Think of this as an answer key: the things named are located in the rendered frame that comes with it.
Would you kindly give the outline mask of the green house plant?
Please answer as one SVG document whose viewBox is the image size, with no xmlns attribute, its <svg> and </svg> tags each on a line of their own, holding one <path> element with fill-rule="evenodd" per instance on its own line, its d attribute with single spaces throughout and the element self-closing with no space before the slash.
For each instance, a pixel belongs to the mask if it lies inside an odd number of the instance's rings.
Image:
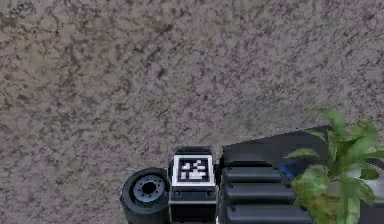
<svg viewBox="0 0 384 224">
<path fill-rule="evenodd" d="M 375 124 L 359 119 L 352 125 L 334 108 L 316 110 L 330 128 L 321 133 L 309 129 L 324 143 L 326 161 L 311 164 L 291 181 L 297 206 L 313 218 L 313 224 L 358 224 L 361 204 L 373 205 L 376 195 L 369 185 L 380 177 L 371 159 L 384 159 L 384 145 L 377 143 Z"/>
</svg>

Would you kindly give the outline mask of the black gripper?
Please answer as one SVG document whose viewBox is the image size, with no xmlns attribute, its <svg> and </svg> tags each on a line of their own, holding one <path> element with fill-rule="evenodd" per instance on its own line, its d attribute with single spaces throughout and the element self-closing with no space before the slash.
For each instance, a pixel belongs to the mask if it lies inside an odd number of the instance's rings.
<svg viewBox="0 0 384 224">
<path fill-rule="evenodd" d="M 146 168 L 135 172 L 120 193 L 127 224 L 170 224 L 167 171 Z"/>
</svg>

